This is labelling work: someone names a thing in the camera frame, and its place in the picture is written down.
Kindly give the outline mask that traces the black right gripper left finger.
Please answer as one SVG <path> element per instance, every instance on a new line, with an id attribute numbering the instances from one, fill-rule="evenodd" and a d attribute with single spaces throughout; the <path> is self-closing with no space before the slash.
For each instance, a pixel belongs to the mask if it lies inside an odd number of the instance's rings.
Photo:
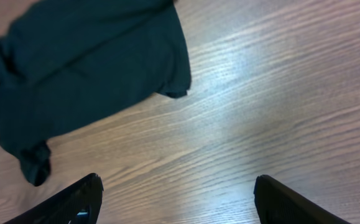
<path id="1" fill-rule="evenodd" d="M 90 173 L 4 224 L 96 224 L 103 191 L 101 177 Z"/>

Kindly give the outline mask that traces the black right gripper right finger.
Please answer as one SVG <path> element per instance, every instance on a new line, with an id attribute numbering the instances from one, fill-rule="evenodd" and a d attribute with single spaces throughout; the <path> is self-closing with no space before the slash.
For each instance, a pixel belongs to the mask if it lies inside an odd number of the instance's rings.
<path id="1" fill-rule="evenodd" d="M 254 203 L 262 224 L 349 224 L 269 175 L 257 177 Z"/>

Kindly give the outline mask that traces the black t-shirt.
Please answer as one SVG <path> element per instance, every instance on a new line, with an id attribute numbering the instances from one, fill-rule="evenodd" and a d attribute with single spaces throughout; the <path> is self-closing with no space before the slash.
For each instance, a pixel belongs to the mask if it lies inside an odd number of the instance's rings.
<path id="1" fill-rule="evenodd" d="M 0 37 L 0 146 L 42 185 L 50 138 L 191 82 L 173 1 L 38 1 Z"/>

